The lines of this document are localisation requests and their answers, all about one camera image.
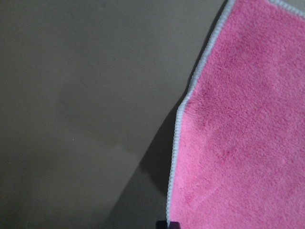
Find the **fabric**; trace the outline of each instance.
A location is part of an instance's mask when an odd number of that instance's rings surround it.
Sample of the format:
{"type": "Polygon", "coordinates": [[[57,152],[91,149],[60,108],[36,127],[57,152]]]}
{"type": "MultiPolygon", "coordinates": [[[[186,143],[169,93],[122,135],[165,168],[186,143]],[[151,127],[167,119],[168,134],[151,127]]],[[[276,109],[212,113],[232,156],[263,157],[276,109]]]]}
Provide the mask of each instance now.
{"type": "Polygon", "coordinates": [[[281,1],[227,5],[178,110],[168,220],[304,229],[304,15],[281,1]]]}

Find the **table surface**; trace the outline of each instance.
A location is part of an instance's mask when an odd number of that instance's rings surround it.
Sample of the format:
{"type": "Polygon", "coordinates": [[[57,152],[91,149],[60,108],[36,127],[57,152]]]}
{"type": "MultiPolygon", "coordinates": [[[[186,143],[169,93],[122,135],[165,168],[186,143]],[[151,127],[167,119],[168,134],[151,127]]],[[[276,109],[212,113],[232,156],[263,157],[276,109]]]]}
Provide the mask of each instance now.
{"type": "Polygon", "coordinates": [[[165,219],[175,112],[222,5],[0,2],[0,229],[165,219]]]}

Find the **pink fabric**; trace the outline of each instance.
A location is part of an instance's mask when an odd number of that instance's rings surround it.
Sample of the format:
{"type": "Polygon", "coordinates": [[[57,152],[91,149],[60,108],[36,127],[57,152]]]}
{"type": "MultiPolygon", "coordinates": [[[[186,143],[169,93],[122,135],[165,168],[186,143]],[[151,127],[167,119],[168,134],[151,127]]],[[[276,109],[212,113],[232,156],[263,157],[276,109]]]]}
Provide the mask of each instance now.
{"type": "Polygon", "coordinates": [[[170,221],[305,228],[305,19],[237,0],[182,119],[170,221]]]}

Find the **gray floor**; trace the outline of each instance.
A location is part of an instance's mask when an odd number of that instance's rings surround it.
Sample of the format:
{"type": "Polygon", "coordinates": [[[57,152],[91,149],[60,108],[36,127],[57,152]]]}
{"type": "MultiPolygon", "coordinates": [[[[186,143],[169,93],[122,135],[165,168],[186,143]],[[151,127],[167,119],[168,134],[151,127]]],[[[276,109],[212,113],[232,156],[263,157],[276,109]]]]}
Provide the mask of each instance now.
{"type": "Polygon", "coordinates": [[[222,3],[0,1],[0,229],[165,219],[175,111],[222,3]]]}

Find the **fuzzy pink fabric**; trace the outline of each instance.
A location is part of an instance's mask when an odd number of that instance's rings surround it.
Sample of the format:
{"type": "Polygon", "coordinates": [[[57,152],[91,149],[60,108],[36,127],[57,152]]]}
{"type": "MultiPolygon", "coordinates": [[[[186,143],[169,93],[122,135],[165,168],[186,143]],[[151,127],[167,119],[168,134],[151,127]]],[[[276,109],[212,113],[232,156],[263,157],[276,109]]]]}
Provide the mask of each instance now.
{"type": "Polygon", "coordinates": [[[305,19],[237,0],[182,118],[170,221],[305,228],[305,19]]]}

